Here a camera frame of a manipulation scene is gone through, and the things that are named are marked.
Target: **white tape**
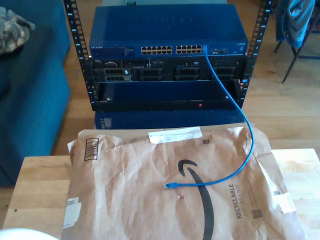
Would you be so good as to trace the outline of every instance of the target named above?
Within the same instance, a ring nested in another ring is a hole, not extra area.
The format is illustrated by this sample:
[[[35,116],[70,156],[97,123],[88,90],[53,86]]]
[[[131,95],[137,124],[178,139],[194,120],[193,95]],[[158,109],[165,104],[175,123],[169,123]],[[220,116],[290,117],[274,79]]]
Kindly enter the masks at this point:
[[[149,132],[149,140],[153,144],[170,143],[196,138],[202,138],[202,132],[198,126],[168,131]]]
[[[294,205],[294,202],[292,201],[292,198],[290,196],[289,192],[286,192],[284,194],[279,194],[274,196],[275,201],[279,206],[281,207],[281,210],[284,214],[291,213],[296,210],[296,207]]]
[[[76,221],[78,220],[81,210],[81,202],[78,201],[79,197],[68,199],[67,206],[65,209],[63,229],[74,226]]]

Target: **amazon envelope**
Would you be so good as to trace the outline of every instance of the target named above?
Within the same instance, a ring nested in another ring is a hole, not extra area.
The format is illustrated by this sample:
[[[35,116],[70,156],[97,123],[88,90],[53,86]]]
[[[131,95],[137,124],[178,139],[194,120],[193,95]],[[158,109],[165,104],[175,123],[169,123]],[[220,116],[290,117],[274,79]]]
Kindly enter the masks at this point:
[[[148,136],[80,136],[68,194],[80,206],[62,239],[307,239],[266,135],[253,132],[253,154],[239,174],[175,189],[164,184],[211,182],[236,171],[251,146],[248,128],[162,143]]]

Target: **couch cushion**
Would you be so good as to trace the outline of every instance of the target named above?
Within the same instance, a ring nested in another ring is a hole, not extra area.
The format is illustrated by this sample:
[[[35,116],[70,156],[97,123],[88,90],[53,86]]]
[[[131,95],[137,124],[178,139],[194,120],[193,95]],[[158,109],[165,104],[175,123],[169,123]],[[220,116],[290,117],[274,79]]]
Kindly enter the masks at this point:
[[[9,85],[9,78],[0,67],[0,98]]]

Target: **network switch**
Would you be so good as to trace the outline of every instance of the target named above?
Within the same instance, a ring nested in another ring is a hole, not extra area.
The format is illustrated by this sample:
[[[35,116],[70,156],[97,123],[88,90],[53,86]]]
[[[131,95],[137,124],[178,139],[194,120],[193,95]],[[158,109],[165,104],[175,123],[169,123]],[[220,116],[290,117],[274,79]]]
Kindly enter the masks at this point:
[[[121,16],[121,21],[114,21]],[[244,55],[248,39],[232,4],[102,6],[90,38],[93,59]]]

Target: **chair leg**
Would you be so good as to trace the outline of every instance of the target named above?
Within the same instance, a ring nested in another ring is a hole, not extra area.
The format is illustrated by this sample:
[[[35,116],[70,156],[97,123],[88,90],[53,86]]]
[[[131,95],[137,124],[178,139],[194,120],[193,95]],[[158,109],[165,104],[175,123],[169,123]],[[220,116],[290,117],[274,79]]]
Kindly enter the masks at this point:
[[[318,13],[316,14],[314,20],[312,21],[311,26],[310,26],[309,29],[306,31],[305,36],[304,36],[304,40],[303,40],[303,44],[302,44],[302,46],[298,49],[298,51],[296,52],[296,54],[295,54],[295,56],[294,56],[294,58],[293,58],[293,60],[292,60],[292,62],[291,62],[291,64],[290,64],[290,66],[289,66],[289,69],[288,69],[288,71],[286,71],[286,74],[285,74],[285,76],[284,76],[284,79],[282,80],[282,83],[283,83],[283,84],[285,83],[285,81],[286,81],[286,79],[287,79],[287,77],[288,77],[291,69],[292,69],[293,66],[295,65],[295,62],[296,62],[297,58],[299,57],[299,55],[300,55],[300,53],[301,53],[301,50],[302,50],[302,48],[304,47],[305,42],[306,42],[307,39],[308,39],[309,34],[311,33],[312,29],[314,29],[314,27],[315,27],[315,25],[316,25],[316,22],[317,22],[317,20],[319,19],[319,17],[320,17],[320,10],[318,11]]]
[[[293,46],[291,47],[291,49],[292,49],[293,55],[294,56],[297,55],[296,49]]]
[[[278,45],[275,47],[275,50],[273,51],[274,53],[277,52],[278,48],[280,47],[280,45],[282,44],[282,41],[279,41]]]
[[[283,84],[285,83],[285,81],[286,81],[286,79],[287,79],[287,77],[288,77],[291,69],[292,69],[293,66],[295,65],[295,62],[296,62],[296,60],[297,60],[297,58],[298,58],[298,56],[299,56],[299,54],[300,54],[300,52],[301,52],[301,49],[302,49],[302,46],[301,46],[301,47],[298,49],[298,51],[296,52],[296,54],[295,54],[295,56],[294,56],[294,58],[293,58],[293,60],[292,60],[292,62],[291,62],[291,64],[290,64],[288,70],[286,71],[286,74],[285,74],[285,76],[284,76],[284,79],[282,80],[282,83],[283,83]]]

